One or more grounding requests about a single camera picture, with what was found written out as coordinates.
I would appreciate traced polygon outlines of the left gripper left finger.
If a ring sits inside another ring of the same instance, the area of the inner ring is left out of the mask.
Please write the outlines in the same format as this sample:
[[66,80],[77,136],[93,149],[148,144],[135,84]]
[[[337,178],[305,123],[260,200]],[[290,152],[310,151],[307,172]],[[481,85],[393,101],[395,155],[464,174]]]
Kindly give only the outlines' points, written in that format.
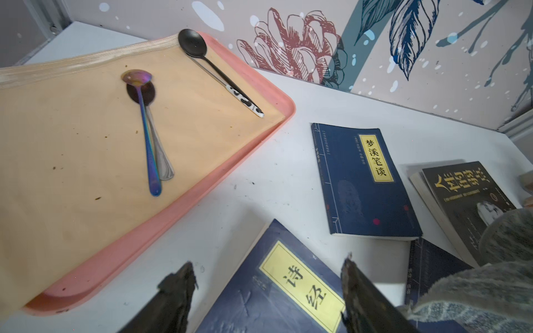
[[186,332],[196,288],[193,264],[186,262],[160,282],[158,293],[120,331]]

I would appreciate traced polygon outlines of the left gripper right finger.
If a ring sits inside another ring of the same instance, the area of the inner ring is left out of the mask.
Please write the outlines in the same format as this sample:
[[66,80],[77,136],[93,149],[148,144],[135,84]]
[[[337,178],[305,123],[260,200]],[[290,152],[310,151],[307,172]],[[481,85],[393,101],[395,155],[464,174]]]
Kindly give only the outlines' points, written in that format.
[[341,319],[348,332],[417,331],[359,270],[351,256],[341,268],[341,288],[346,308]]

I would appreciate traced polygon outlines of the dark blue book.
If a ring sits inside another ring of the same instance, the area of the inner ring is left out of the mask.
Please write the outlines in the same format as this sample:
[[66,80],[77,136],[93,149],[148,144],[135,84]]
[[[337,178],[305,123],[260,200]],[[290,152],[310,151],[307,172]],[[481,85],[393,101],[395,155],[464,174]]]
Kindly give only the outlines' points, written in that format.
[[197,332],[345,332],[340,277],[273,220]]
[[436,281],[471,268],[461,259],[423,238],[412,241],[405,304],[415,305]]

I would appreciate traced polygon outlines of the grey striped cloth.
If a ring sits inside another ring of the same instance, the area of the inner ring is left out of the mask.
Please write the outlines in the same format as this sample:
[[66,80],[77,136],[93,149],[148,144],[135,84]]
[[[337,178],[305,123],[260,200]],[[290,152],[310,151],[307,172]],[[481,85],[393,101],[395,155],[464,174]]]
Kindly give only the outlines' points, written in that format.
[[400,313],[424,323],[452,320],[468,332],[531,332],[532,209],[496,219],[482,235],[480,253],[485,266],[436,281]]

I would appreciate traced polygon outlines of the blue book yellow label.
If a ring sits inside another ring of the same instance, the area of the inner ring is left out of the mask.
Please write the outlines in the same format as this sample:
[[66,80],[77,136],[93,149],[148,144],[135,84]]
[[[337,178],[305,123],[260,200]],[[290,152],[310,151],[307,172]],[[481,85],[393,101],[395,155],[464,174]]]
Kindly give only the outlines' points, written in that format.
[[378,128],[312,123],[330,234],[412,241],[423,232]]

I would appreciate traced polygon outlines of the pink tray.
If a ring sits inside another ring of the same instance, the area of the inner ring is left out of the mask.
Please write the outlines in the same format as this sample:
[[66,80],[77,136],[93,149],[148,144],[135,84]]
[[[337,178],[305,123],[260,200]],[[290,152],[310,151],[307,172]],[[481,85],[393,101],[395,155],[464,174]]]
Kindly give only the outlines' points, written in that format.
[[200,200],[238,168],[296,113],[294,101],[271,81],[263,77],[223,44],[201,33],[208,49],[237,72],[258,94],[272,104],[284,119],[247,142],[243,148],[220,164],[213,172],[183,194],[168,208],[130,233],[105,247],[66,276],[52,284],[24,307],[31,316],[54,316],[83,305],[112,282],[155,241],[184,217]]

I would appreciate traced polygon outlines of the silver spoon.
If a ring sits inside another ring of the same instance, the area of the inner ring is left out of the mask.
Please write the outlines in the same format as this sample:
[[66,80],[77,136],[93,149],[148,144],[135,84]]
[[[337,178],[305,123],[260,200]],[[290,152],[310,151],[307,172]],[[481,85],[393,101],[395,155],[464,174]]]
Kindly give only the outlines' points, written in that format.
[[152,138],[154,141],[154,155],[158,168],[158,174],[162,181],[171,180],[174,177],[174,168],[163,148],[158,131],[155,128],[155,122],[149,106],[155,100],[156,91],[152,82],[141,87],[142,98],[146,108],[147,119],[149,121],[149,127],[151,129]]

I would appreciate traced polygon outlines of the tan paper sheet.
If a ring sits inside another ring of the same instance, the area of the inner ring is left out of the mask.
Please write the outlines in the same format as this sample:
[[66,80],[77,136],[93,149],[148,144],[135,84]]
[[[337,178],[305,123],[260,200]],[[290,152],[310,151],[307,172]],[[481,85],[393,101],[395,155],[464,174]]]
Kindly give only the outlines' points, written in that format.
[[[1,70],[1,317],[162,212],[284,115],[212,55],[254,115],[176,36]],[[150,108],[174,177],[151,195],[140,107],[122,74],[151,73]]]

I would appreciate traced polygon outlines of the iridescent purple spoon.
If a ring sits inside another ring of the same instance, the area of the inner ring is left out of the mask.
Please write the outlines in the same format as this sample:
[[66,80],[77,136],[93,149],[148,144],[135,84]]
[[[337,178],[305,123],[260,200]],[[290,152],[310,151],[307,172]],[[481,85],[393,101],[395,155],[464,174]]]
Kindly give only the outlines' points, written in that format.
[[151,142],[149,122],[147,119],[147,111],[144,105],[144,99],[142,95],[142,86],[151,81],[152,75],[141,69],[131,69],[129,71],[124,72],[121,78],[123,82],[125,82],[127,85],[133,86],[137,93],[142,122],[144,126],[144,143],[147,157],[147,176],[149,182],[149,191],[152,196],[158,197],[162,193],[162,184],[158,175],[158,168],[155,161],[154,150]]

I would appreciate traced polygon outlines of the black spoon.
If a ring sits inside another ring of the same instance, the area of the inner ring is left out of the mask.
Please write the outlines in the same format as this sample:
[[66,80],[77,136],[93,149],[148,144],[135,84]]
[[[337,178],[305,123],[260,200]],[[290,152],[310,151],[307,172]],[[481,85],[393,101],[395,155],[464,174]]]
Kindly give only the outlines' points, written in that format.
[[248,97],[242,89],[222,72],[212,61],[207,59],[208,47],[204,38],[192,29],[183,29],[178,33],[178,43],[187,56],[206,73],[224,86],[241,104],[254,115],[264,118],[264,112]]

